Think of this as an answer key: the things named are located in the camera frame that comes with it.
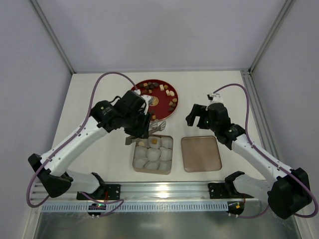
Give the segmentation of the metal serving tongs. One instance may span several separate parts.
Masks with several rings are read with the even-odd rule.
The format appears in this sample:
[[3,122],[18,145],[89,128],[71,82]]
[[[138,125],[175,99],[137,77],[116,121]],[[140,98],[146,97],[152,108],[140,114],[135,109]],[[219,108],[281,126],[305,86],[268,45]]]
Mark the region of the metal serving tongs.
[[[162,121],[158,121],[158,120],[155,120],[155,121],[152,121],[150,123],[150,126],[149,126],[149,135],[151,134],[154,134],[158,131],[163,131],[166,127],[166,121],[165,120],[162,120]],[[137,140],[139,140],[140,138],[137,138],[137,137],[133,137],[133,136],[128,136],[126,137],[126,140],[125,140],[125,145],[131,145],[132,143],[136,142]]]

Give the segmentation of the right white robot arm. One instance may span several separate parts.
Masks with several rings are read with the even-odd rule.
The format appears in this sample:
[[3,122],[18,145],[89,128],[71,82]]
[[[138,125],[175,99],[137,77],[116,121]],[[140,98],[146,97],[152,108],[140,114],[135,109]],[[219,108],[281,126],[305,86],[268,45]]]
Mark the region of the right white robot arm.
[[196,117],[198,128],[211,130],[221,144],[246,159],[264,177],[257,180],[237,171],[225,178],[230,193],[247,194],[266,202],[281,219],[295,215],[310,203],[317,204],[306,171],[292,169],[254,143],[244,128],[231,122],[222,103],[193,105],[186,117],[187,125],[192,126]]

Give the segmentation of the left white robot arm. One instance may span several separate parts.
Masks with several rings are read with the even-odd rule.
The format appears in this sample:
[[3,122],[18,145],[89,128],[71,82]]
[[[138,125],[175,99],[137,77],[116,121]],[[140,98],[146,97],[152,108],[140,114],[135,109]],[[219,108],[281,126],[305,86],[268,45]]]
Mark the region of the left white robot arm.
[[89,146],[114,130],[123,128],[133,138],[148,138],[151,101],[151,96],[141,96],[132,90],[111,102],[100,101],[68,138],[47,153],[32,154],[28,162],[49,197],[56,198],[70,191],[103,198],[107,185],[97,173],[73,172],[68,167]]

